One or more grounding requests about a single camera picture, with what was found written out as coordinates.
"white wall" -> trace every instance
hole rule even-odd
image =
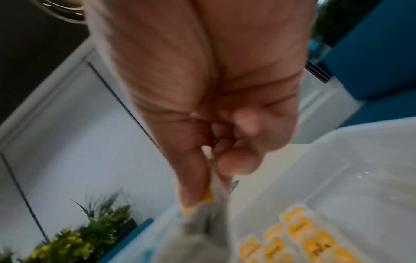
[[[87,223],[71,199],[122,190],[140,220],[174,203],[168,163],[86,65],[4,152],[50,237]]]
[[[43,236],[0,160],[0,253],[12,249],[17,256],[31,253]]]

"hand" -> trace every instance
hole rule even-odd
[[[175,170],[185,206],[287,144],[314,0],[84,0],[98,50]]]

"black surface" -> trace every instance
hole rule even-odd
[[[54,18],[28,0],[2,0],[0,123],[88,36],[85,25]]]

